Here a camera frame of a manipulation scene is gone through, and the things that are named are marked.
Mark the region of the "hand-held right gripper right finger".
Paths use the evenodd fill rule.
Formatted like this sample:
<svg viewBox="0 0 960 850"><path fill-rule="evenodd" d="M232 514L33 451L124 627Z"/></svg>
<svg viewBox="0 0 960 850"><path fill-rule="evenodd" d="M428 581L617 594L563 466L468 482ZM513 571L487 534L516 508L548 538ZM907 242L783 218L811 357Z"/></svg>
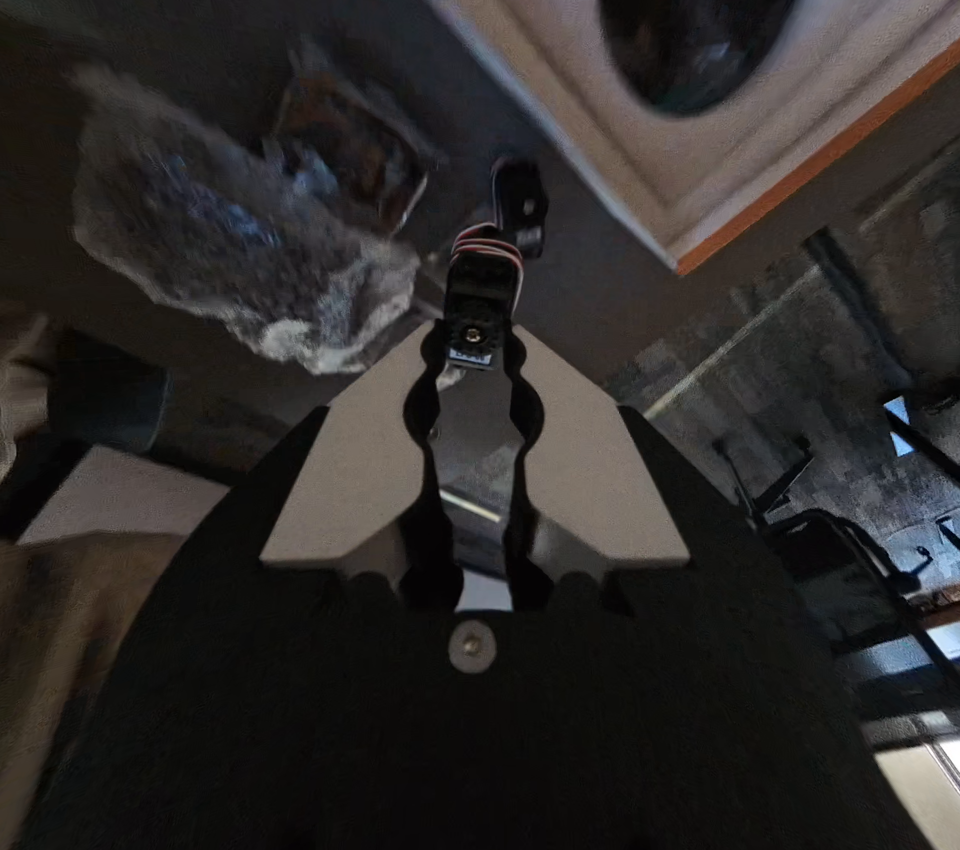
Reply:
<svg viewBox="0 0 960 850"><path fill-rule="evenodd" d="M543 610L571 574L605 592L624 571L688 566L616 401L524 328L507 330L504 371L522 442L504 530L513 610Z"/></svg>

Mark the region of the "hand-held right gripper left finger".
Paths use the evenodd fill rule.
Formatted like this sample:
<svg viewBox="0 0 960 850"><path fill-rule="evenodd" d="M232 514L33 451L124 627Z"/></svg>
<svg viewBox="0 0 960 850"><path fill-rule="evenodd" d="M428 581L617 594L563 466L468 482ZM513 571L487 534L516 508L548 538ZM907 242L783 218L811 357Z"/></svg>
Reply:
<svg viewBox="0 0 960 850"><path fill-rule="evenodd" d="M330 403L261 553L275 568L383 577L412 609L460 599L430 432L446 363L441 322L414 331Z"/></svg>

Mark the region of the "silver foil bag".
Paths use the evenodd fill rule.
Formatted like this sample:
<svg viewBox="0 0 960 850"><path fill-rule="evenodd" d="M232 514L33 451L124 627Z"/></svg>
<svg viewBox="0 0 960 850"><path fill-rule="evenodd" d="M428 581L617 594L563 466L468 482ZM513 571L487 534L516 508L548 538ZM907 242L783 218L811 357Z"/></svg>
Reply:
<svg viewBox="0 0 960 850"><path fill-rule="evenodd" d="M351 226L397 237L444 154L385 88L356 84L316 41L302 37L290 64L265 159Z"/></svg>

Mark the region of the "dark round container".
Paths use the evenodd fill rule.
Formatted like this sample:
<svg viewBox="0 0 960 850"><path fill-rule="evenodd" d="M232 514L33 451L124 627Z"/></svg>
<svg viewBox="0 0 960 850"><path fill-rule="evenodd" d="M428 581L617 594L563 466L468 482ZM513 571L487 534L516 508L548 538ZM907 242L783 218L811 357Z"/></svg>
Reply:
<svg viewBox="0 0 960 850"><path fill-rule="evenodd" d="M50 431L62 439L144 455L162 428L170 371L68 328L47 393Z"/></svg>

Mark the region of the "black servo with black disc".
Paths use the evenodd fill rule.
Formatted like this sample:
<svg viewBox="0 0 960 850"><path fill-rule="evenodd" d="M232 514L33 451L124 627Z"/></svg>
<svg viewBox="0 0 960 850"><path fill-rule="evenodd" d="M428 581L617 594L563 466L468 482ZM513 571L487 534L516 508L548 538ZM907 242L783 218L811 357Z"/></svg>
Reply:
<svg viewBox="0 0 960 850"><path fill-rule="evenodd" d="M490 175L495 225L524 259L539 259L546 245L549 199L534 160L498 160Z"/></svg>
<svg viewBox="0 0 960 850"><path fill-rule="evenodd" d="M454 239L444 295L444 344L449 363L495 367L521 296L524 260L491 223L465 228Z"/></svg>

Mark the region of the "bubble wrap package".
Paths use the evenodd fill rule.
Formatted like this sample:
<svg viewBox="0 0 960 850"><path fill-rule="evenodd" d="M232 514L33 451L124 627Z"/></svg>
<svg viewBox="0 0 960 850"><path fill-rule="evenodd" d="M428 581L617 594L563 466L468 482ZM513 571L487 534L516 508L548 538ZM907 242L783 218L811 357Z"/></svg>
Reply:
<svg viewBox="0 0 960 850"><path fill-rule="evenodd" d="M267 360L314 376L377 361L414 304L411 248L343 221L131 76L78 64L70 83L89 110L73 233L93 259Z"/></svg>

